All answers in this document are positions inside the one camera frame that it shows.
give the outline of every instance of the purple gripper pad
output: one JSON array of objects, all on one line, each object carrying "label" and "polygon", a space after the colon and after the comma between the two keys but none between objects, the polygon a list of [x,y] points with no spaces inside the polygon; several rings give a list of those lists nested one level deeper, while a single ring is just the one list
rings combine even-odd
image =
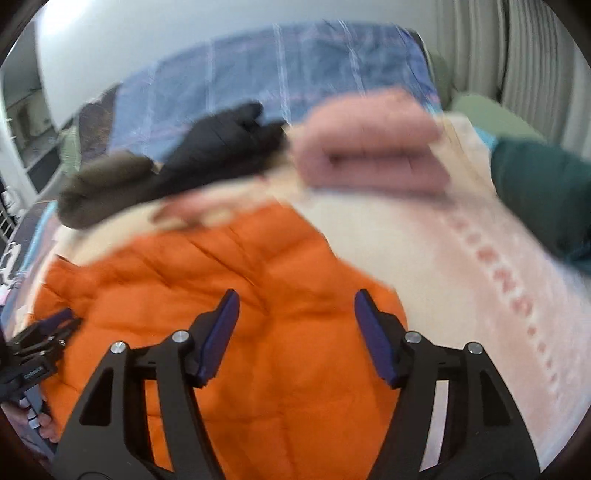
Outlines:
[{"label": "purple gripper pad", "polygon": [[70,309],[63,309],[56,314],[39,321],[39,330],[44,335],[50,335],[64,322],[72,320],[74,312]]},{"label": "purple gripper pad", "polygon": [[[404,335],[402,324],[394,315],[380,312],[367,290],[355,294],[355,317],[379,377],[394,385],[398,378],[395,349]],[[388,328],[384,328],[383,322],[390,324]]]},{"label": "purple gripper pad", "polygon": [[240,296],[228,290],[217,309],[217,320],[201,350],[198,376],[203,385],[217,375],[240,313]]}]

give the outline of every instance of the pink towel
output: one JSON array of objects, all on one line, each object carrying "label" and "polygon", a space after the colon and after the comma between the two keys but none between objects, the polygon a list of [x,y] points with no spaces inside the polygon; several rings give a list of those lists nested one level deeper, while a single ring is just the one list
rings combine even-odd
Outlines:
[{"label": "pink towel", "polygon": [[441,193],[449,175],[429,148],[440,136],[433,117],[394,88],[327,101],[306,119],[291,150],[311,186]]}]

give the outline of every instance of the metal screw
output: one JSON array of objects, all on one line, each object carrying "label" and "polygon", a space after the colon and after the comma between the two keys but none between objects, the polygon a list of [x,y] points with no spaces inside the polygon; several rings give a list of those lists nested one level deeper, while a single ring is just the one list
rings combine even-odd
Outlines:
[{"label": "metal screw", "polygon": [[122,353],[125,352],[125,342],[115,342],[113,345],[111,345],[111,352],[112,353]]},{"label": "metal screw", "polygon": [[470,342],[468,343],[468,351],[474,355],[480,355],[484,349],[478,342]]},{"label": "metal screw", "polygon": [[418,332],[406,332],[404,339],[408,343],[419,343],[421,340],[423,340],[423,337]]},{"label": "metal screw", "polygon": [[186,330],[177,330],[173,333],[173,342],[184,343],[189,339],[189,332]]}]

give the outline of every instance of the white wall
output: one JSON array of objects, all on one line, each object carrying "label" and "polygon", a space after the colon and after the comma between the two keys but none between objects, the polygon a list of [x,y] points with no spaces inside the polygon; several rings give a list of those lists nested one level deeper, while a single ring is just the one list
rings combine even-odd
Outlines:
[{"label": "white wall", "polygon": [[[0,71],[0,91],[3,81],[4,72]],[[28,208],[37,197],[37,192],[22,168],[21,157],[11,137],[4,96],[0,95],[0,176],[6,187],[12,187],[18,192],[22,206]]]},{"label": "white wall", "polygon": [[11,106],[41,88],[35,55],[35,24],[29,23],[2,65],[4,101]]},{"label": "white wall", "polygon": [[150,62],[212,37],[271,23],[395,22],[437,40],[436,0],[50,0],[37,20],[37,53],[52,119]]},{"label": "white wall", "polygon": [[591,68],[574,48],[573,88],[562,146],[591,162]]}]

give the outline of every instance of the orange puffer jacket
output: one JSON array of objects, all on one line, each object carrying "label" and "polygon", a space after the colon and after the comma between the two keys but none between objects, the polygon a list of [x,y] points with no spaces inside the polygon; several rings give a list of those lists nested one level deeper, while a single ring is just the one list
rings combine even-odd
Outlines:
[{"label": "orange puffer jacket", "polygon": [[[136,239],[87,267],[52,266],[35,304],[45,318],[71,307],[84,318],[43,384],[58,424],[116,340],[152,345],[212,310],[227,288],[241,315],[217,378],[196,391],[229,479],[364,479],[397,393],[375,373],[353,314],[367,288],[382,310],[395,293],[336,258],[289,207],[271,205],[219,229]],[[155,384],[147,407],[157,463],[170,467]]]}]

